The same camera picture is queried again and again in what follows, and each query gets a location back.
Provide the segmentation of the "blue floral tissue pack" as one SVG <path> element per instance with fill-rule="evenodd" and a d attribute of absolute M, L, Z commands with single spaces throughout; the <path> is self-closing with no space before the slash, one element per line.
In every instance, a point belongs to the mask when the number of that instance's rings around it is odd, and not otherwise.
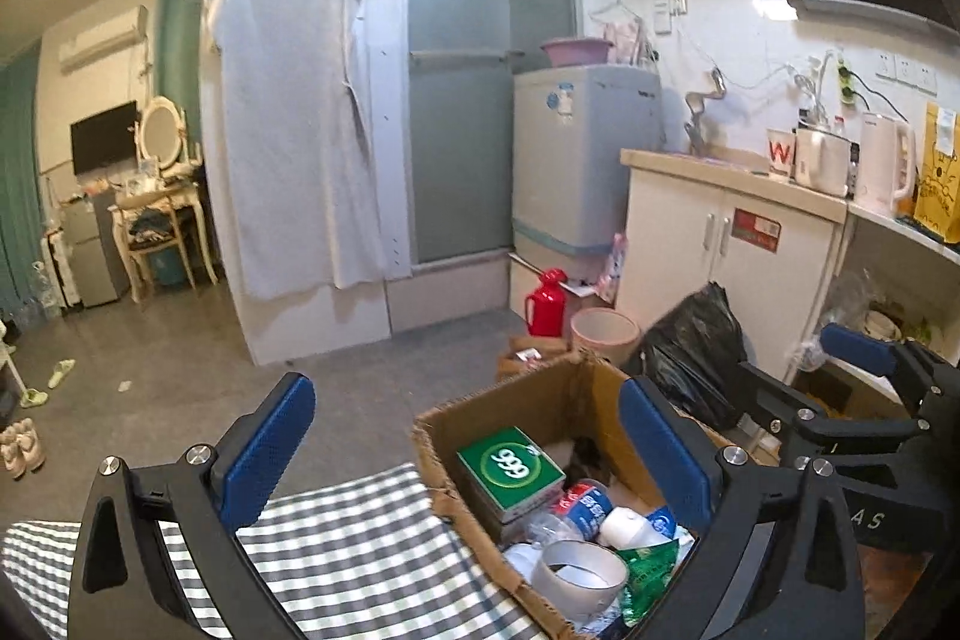
<path fill-rule="evenodd" d="M 651 544 L 654 548 L 659 548 L 669 542 L 674 542 L 677 548 L 675 555 L 675 569 L 678 569 L 686 556 L 693 551 L 697 538 L 688 531 L 685 526 L 675 520 L 675 516 L 669 507 L 659 507 L 646 515 L 646 521 L 651 528 Z"/>

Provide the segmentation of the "green plastic wrapper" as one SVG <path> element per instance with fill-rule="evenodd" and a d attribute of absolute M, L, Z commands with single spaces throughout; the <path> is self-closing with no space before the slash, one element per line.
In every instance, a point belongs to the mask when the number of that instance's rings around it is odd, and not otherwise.
<path fill-rule="evenodd" d="M 677 541 L 664 542 L 652 548 L 619 551 L 626 567 L 626 581 L 620 591 L 619 604 L 627 627 L 636 627 L 669 587 L 679 557 Z"/>

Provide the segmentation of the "grey tape roll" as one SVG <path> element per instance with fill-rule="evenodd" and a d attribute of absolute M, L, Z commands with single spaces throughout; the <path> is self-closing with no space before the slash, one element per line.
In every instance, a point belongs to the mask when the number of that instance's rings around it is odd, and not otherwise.
<path fill-rule="evenodd" d="M 584 541 L 558 541 L 540 554 L 530 584 L 569 622 L 587 622 L 619 598 L 628 580 L 625 562 Z"/>

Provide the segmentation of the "black garbage bag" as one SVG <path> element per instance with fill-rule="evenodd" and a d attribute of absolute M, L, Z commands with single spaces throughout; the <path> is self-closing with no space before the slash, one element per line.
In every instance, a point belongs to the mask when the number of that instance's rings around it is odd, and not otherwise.
<path fill-rule="evenodd" d="M 729 386 L 747 349 L 726 289 L 715 281 L 686 296 L 644 333 L 638 359 L 641 374 L 684 413 L 718 432 L 739 422 Z"/>

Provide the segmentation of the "plastic water bottle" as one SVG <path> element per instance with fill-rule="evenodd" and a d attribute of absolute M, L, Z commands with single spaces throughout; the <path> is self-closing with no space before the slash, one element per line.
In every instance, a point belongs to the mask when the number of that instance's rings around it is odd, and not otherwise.
<path fill-rule="evenodd" d="M 540 548 L 553 542 L 594 541 L 612 510 L 607 487 L 594 479 L 581 479 L 545 510 L 535 512 L 526 523 L 524 536 Z"/>

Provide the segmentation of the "brown cardboard box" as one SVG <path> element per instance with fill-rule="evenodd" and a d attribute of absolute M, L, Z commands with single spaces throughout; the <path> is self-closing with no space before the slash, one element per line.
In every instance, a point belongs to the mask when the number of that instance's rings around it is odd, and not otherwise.
<path fill-rule="evenodd" d="M 527 448 L 539 448 L 542 456 L 530 464 L 550 466 L 565 463 L 563 450 L 587 438 L 599 448 L 604 471 L 633 497 L 662 505 L 667 479 L 649 471 L 651 456 L 636 450 L 622 427 L 620 416 L 626 409 L 620 404 L 620 388 L 625 381 L 623 372 L 603 360 L 560 357 L 428 411 L 413 424 L 418 470 L 430 491 L 433 512 L 452 523 L 483 572 L 550 638 L 581 634 L 506 562 L 500 548 L 521 536 L 524 518 L 498 518 L 459 452 L 499 438 L 516 443 L 522 459 L 529 459 Z"/>

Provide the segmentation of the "pink waste bin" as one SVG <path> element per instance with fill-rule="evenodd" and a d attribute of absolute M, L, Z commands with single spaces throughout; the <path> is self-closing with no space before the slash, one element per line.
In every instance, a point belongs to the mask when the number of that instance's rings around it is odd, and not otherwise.
<path fill-rule="evenodd" d="M 571 317 L 569 330 L 576 349 L 596 354 L 617 367 L 630 360 L 641 341 L 640 327 L 613 308 L 578 310 Z"/>

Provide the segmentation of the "red thermos jug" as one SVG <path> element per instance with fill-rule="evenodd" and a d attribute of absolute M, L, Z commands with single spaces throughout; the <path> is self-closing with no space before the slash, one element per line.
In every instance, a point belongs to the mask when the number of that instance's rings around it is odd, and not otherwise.
<path fill-rule="evenodd" d="M 562 268 L 551 268 L 539 276 L 539 287 L 524 299 L 527 333 L 534 338 L 561 338 L 565 333 L 568 276 Z"/>

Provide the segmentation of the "white kitchen cabinet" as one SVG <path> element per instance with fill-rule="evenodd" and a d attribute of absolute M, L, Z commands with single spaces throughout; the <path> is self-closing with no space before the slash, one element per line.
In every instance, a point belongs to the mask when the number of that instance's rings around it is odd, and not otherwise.
<path fill-rule="evenodd" d="M 625 149 L 620 161 L 630 188 L 617 310 L 649 330 L 719 284 L 750 360 L 793 381 L 841 255 L 846 202 L 680 154 Z"/>

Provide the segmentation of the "wooden chair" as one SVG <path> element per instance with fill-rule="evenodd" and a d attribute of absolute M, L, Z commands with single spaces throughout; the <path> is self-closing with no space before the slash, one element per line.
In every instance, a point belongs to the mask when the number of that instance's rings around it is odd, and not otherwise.
<path fill-rule="evenodd" d="M 190 268 L 178 207 L 171 195 L 153 193 L 124 197 L 114 206 L 119 236 L 119 253 L 127 269 L 130 291 L 135 304 L 155 289 L 155 275 L 149 259 L 174 248 L 181 260 L 184 276 L 192 289 L 197 289 L 194 271 Z"/>

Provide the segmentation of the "oval vanity mirror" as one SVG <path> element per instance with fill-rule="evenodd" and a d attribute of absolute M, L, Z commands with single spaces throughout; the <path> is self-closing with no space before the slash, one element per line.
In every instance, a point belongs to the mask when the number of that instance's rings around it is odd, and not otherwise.
<path fill-rule="evenodd" d="M 181 160 L 185 142 L 187 124 L 181 108 L 167 97 L 153 97 L 137 125 L 140 159 L 167 170 Z"/>

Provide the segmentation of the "white hanging towel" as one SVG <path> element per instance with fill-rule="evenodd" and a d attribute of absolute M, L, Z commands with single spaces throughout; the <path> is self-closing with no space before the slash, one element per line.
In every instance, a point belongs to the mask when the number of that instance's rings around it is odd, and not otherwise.
<path fill-rule="evenodd" d="M 242 286 L 257 301 L 384 275 L 373 132 L 356 85 L 363 2 L 206 0 Z"/>

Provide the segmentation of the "pink plastic basin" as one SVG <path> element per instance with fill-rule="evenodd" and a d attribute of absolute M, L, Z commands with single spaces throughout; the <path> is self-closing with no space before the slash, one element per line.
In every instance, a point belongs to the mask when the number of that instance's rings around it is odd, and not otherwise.
<path fill-rule="evenodd" d="M 540 49 L 553 68 L 569 68 L 603 65 L 612 47 L 612 42 L 600 37 L 560 37 L 545 41 Z"/>

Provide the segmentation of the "frosted glass sliding door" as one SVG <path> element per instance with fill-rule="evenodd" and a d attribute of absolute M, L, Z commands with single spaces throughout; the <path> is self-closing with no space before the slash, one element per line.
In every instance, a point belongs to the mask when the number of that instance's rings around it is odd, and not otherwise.
<path fill-rule="evenodd" d="M 421 263 L 511 244 L 512 92 L 578 29 L 574 0 L 409 0 L 413 238 Z"/>

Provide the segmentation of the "black wall television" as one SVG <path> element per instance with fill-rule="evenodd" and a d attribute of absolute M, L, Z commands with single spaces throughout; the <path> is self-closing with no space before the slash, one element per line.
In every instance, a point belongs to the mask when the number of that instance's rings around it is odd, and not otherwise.
<path fill-rule="evenodd" d="M 128 101 L 70 125 L 71 165 L 76 177 L 137 156 L 139 106 Z"/>

